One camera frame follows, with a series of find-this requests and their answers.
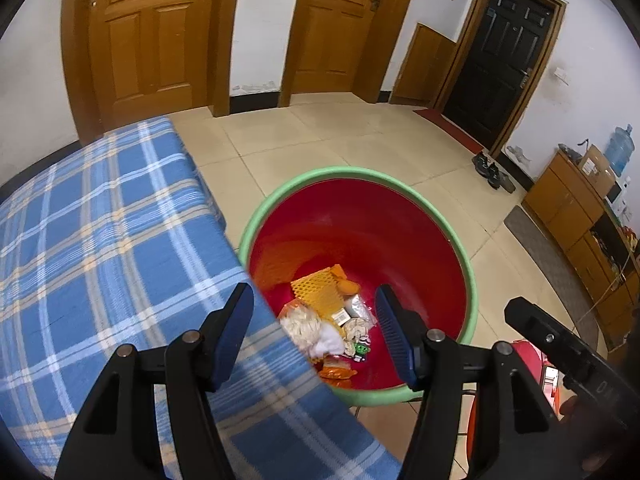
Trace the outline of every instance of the blue plaid bedsheet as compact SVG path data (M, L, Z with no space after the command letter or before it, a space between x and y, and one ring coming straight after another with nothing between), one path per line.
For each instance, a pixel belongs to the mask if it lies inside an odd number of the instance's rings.
M0 415L45 474L116 346L165 345L248 280L194 171L159 118L94 142L0 206ZM398 474L260 294L232 376L210 404L241 479ZM156 408L165 469L179 478L161 387Z

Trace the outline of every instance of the trash bin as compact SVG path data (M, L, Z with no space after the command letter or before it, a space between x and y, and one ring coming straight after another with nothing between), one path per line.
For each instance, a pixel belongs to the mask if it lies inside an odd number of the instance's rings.
M239 257L276 315L293 299L290 282L340 264L372 308L376 288L389 283L428 327L461 343L476 327L476 283L458 236L418 192L377 171L322 168L283 184L253 214ZM420 396L396 375L380 327L369 335L353 388L335 393L352 406Z

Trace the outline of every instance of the door lock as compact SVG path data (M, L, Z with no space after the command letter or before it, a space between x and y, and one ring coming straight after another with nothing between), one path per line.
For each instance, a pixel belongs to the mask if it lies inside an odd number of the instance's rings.
M371 10L375 12L376 10L378 10L379 6L380 6L380 0L371 0Z
M527 68L527 70L520 70L520 73L524 76L522 78L522 81L520 82L520 88L524 88L524 85L527 84L527 81L529 80L529 77L531 77L531 69Z

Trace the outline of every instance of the red doormat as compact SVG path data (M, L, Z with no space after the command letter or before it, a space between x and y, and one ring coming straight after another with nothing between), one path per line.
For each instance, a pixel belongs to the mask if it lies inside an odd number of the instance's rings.
M466 134L463 130L457 127L455 124L447 121L441 113L436 110L431 110L430 108L425 108L424 110L414 110L415 113L420 115L420 117L424 117L428 121L431 121L440 129L443 129L447 132L451 137L456 139L460 144L462 144L466 149L468 149L471 153L480 153L482 151L482 144L477 142L475 139Z

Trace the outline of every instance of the blue water bottle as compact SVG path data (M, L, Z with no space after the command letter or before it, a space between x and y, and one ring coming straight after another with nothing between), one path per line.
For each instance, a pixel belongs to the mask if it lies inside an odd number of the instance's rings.
M625 171L625 166L635 148L631 139L631 124L626 126L626 130L616 126L604 156L607 157L611 169L616 172L617 176L622 175L622 172Z

